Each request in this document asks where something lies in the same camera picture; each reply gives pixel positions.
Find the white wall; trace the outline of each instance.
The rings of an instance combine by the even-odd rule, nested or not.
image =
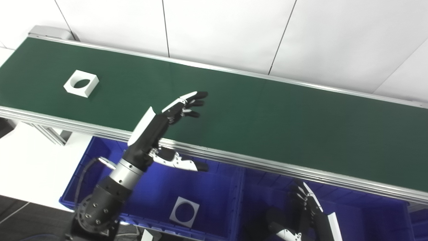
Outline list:
[[[425,0],[15,0],[1,4],[0,42],[15,49],[44,24],[83,42],[428,102],[427,23]]]

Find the metal leg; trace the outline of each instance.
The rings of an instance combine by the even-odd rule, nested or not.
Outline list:
[[[52,143],[56,145],[65,146],[68,141],[68,138],[71,135],[69,131],[62,131],[61,134],[58,134],[55,130],[50,127],[44,127],[38,124],[27,123],[30,126],[36,128],[40,133],[42,133],[46,138],[48,138]]]

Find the white square block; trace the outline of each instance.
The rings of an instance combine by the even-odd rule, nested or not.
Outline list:
[[[75,88],[77,82],[88,79],[89,83],[82,88]],[[64,85],[64,88],[67,92],[75,95],[79,95],[82,97],[88,98],[91,94],[92,90],[94,90],[95,86],[98,84],[98,77],[91,73],[86,73],[80,70],[76,70],[71,77],[67,80]]]
[[[193,211],[194,211],[193,217],[189,221],[187,221],[187,222],[182,222],[182,221],[178,220],[178,218],[175,215],[175,212],[177,211],[178,206],[180,206],[183,203],[190,204],[193,207]],[[191,229],[192,225],[193,225],[193,222],[195,221],[198,209],[199,209],[199,204],[197,204],[195,202],[192,202],[192,201],[189,201],[187,199],[184,199],[182,197],[178,197],[177,202],[175,202],[175,206],[174,206],[174,208],[172,210],[172,213],[171,213],[171,215],[169,217],[169,220],[174,221],[176,223],[179,223],[179,224],[181,224],[183,226],[186,226],[186,227],[188,227],[188,228]]]

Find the white block with circular hole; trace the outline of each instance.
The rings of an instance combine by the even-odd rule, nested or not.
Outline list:
[[[79,81],[88,79],[89,83],[80,88],[74,87]],[[76,70],[71,77],[67,80],[64,85],[64,88],[67,92],[75,95],[79,95],[82,97],[88,98],[91,94],[92,90],[94,90],[95,86],[98,84],[98,77],[94,74],[87,73],[84,71]]]

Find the black fingertip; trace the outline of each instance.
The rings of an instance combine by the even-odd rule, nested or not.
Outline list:
[[[196,112],[196,111],[190,111],[190,112],[188,112],[188,113],[185,113],[184,114],[185,116],[190,116],[190,117],[193,117],[193,118],[198,118],[201,114],[199,114],[198,112]]]
[[[196,95],[193,97],[194,99],[203,99],[208,96],[207,91],[198,91]]]
[[[193,161],[193,163],[195,164],[195,167],[196,169],[198,169],[199,172],[208,172],[209,170],[208,164],[202,163],[202,162],[195,162],[195,161]]]
[[[205,101],[203,100],[195,100],[195,102],[192,103],[192,106],[203,106],[205,104]]]

